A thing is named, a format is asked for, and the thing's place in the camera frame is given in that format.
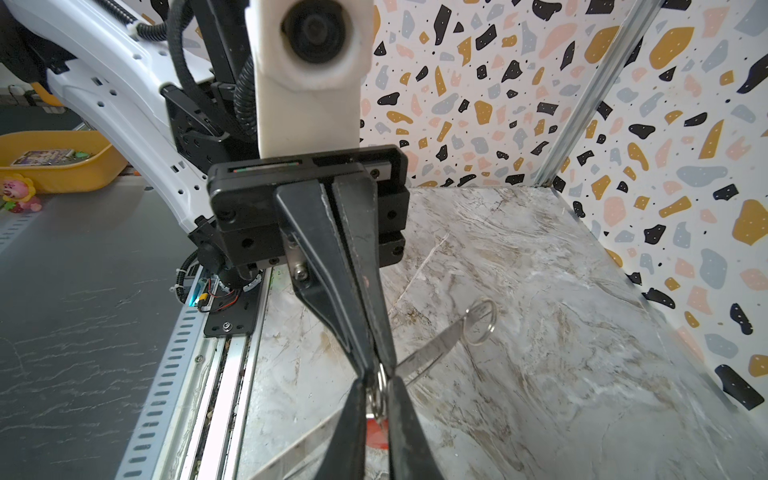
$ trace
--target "terrazzo wall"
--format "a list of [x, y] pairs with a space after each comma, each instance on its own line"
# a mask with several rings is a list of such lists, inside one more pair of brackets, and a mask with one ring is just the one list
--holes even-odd
[[361, 144], [411, 186], [532, 185], [631, 0], [376, 0]]
[[667, 0], [555, 187], [768, 425], [768, 2]]

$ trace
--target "yellow plastic bin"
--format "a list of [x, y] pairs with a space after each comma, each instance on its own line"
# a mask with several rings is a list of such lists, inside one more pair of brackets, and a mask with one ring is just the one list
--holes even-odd
[[[72, 165], [37, 166], [11, 164], [32, 150], [71, 148], [93, 157]], [[97, 131], [22, 131], [0, 136], [0, 179], [21, 174], [35, 182], [39, 194], [89, 192], [108, 185], [127, 161]]]

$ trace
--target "pink plush toy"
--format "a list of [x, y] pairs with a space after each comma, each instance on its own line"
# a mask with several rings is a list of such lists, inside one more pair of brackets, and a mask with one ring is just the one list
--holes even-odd
[[35, 182], [20, 174], [11, 174], [2, 180], [2, 199], [11, 205], [6, 208], [15, 214], [24, 210], [39, 212], [43, 206], [35, 196]]

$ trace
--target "metal ring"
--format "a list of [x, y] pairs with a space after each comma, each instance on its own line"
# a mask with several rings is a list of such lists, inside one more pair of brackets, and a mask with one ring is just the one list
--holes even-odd
[[[479, 310], [484, 305], [490, 305], [491, 306], [491, 322], [488, 324], [488, 328], [485, 330], [485, 333], [482, 334], [479, 340], [475, 342], [469, 341], [469, 338], [467, 337], [467, 318], [469, 317], [469, 314], [473, 310]], [[478, 298], [475, 303], [470, 306], [464, 316], [462, 317], [462, 339], [464, 340], [464, 343], [471, 346], [480, 346], [491, 336], [493, 333], [493, 330], [496, 328], [496, 322], [498, 321], [498, 308], [496, 306], [496, 302], [489, 299], [488, 297], [480, 297]]]

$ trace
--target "marble tabletop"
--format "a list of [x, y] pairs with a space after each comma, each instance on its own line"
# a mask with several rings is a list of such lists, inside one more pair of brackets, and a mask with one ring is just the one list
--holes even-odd
[[[409, 387], [446, 478], [768, 478], [766, 440], [550, 190], [414, 189], [404, 235], [382, 269], [399, 359], [479, 296], [500, 307], [486, 344]], [[341, 407], [352, 378], [275, 269], [238, 479]], [[367, 462], [388, 478], [386, 452]]]

